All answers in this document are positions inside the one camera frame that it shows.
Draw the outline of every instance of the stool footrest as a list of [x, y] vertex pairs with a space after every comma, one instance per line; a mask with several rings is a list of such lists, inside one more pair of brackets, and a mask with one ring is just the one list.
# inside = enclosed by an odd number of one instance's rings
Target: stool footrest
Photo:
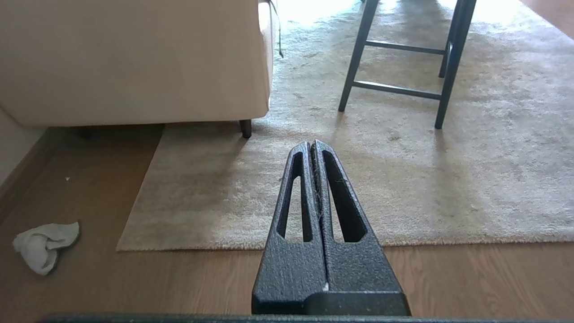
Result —
[[374, 47], [382, 47], [382, 48], [400, 49], [402, 51], [444, 55], [443, 49], [434, 49], [434, 48], [425, 48], [425, 47], [409, 46], [409, 45], [402, 45], [402, 44], [393, 44], [393, 43], [387, 43], [386, 41], [367, 40], [365, 42], [365, 45], [366, 46], [374, 46]]
[[391, 92], [391, 93], [397, 93], [397, 94], [406, 94], [406, 95], [412, 95], [414, 97], [420, 97], [420, 98], [427, 98], [427, 99], [434, 99], [434, 100], [440, 100], [441, 99], [441, 95], [438, 93], [408, 89], [406, 87], [398, 87], [398, 86], [379, 84], [379, 83], [367, 82], [367, 81], [353, 81], [352, 85], [356, 86], [356, 87], [362, 87], [364, 89], [371, 89], [371, 90], [377, 90], [377, 91], [383, 91], [383, 92]]

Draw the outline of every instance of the shag rug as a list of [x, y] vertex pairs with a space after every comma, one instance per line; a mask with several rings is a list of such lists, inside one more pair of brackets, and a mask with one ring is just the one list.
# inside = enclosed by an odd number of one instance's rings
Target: shag rug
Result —
[[[381, 1], [370, 38], [442, 48], [453, 7]], [[354, 88], [337, 111], [359, 0], [279, 11], [269, 114], [249, 140], [236, 122], [166, 126], [118, 250], [261, 249], [287, 154], [314, 139], [337, 151], [382, 245], [574, 240], [573, 40], [518, 1], [479, 0], [434, 130], [438, 102], [422, 98]], [[357, 79], [439, 91], [440, 59], [366, 48]]]

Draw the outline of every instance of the black plastic attachment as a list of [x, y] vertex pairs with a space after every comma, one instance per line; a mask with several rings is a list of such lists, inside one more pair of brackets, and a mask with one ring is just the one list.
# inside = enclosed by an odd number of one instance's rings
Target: black plastic attachment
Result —
[[[304, 242], [284, 239], [293, 179], [301, 176]], [[329, 188], [344, 242], [335, 241]], [[254, 314], [409, 316], [406, 297], [335, 151], [291, 150], [253, 288]]]

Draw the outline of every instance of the sofa leg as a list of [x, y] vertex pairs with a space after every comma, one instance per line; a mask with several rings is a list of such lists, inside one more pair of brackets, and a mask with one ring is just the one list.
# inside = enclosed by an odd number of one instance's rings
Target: sofa leg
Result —
[[251, 119], [239, 120], [239, 126], [241, 127], [241, 133], [243, 133], [243, 138], [247, 139], [251, 137]]

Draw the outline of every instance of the wall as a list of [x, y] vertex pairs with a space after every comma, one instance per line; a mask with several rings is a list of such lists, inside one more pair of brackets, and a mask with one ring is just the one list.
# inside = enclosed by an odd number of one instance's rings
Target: wall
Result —
[[0, 108], [0, 185], [42, 136], [45, 128], [24, 128]]

